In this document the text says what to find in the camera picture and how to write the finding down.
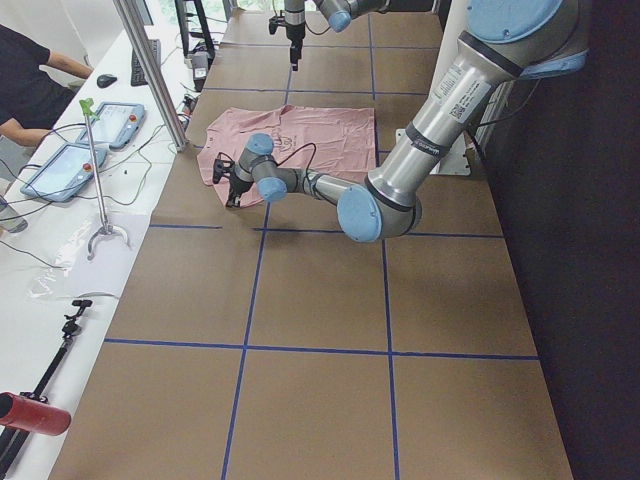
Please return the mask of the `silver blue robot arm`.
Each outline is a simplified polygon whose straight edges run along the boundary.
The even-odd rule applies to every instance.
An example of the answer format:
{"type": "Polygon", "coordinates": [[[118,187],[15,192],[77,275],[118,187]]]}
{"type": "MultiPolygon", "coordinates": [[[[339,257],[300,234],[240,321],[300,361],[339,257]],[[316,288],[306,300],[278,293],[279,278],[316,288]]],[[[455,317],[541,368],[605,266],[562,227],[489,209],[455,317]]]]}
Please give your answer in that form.
{"type": "MultiPolygon", "coordinates": [[[[339,33],[345,30],[354,19],[366,13],[387,11],[391,1],[328,0],[314,1],[314,4],[327,20],[328,27],[339,33]]],[[[305,12],[305,1],[285,0],[284,10],[269,20],[271,34],[274,34],[279,27],[285,28],[286,37],[291,42],[289,58],[293,71],[298,70],[298,63],[302,58],[303,43],[307,31],[305,12]]]]}
{"type": "Polygon", "coordinates": [[[469,1],[457,55],[383,164],[356,184],[309,168],[283,168],[266,134],[247,141],[237,161],[215,160],[212,179],[229,181],[227,206],[257,188],[268,203],[289,193],[326,200],[357,242],[398,237],[420,221],[416,192],[503,83],[581,69],[588,52],[589,1],[469,1]]]}

